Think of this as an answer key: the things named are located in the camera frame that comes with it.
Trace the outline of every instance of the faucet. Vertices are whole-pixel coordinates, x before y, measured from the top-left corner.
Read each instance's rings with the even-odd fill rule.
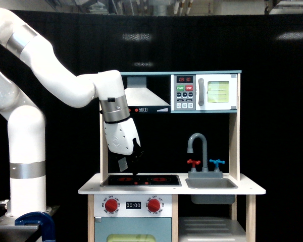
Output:
[[[195,133],[191,135],[187,142],[187,152],[193,153],[193,142],[196,138],[200,138],[202,140],[202,150],[203,150],[203,167],[202,172],[209,172],[208,169],[208,143],[207,139],[203,134]]]

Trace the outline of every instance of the red faucet handle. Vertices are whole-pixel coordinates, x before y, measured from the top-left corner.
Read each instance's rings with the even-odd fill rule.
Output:
[[[195,168],[195,165],[200,165],[201,161],[189,159],[186,163],[187,164],[191,164],[192,163],[192,168]]]

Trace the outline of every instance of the wooden frame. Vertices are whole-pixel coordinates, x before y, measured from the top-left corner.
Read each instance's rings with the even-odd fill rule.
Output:
[[[240,73],[237,74],[237,113],[229,121],[229,173],[240,181]],[[100,181],[109,174],[108,144],[104,135],[103,116],[100,114]],[[88,242],[94,242],[94,195],[88,195]],[[230,205],[230,219],[237,220],[236,201]],[[246,196],[246,240],[256,241],[256,196]],[[172,195],[172,242],[178,242],[178,195]]]

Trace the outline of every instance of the toy microwave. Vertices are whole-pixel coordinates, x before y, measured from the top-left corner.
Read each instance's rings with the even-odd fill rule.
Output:
[[[171,75],[171,110],[236,110],[237,73]]]

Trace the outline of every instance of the blue clamp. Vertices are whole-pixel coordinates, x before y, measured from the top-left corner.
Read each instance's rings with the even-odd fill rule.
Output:
[[[43,242],[55,242],[55,224],[47,213],[26,213],[15,220],[15,225],[40,224],[41,239]]]
[[[213,162],[214,165],[216,166],[216,168],[214,169],[215,172],[220,171],[219,170],[219,163],[221,163],[221,164],[226,163],[224,160],[223,161],[221,161],[221,160],[209,160],[209,162]]]

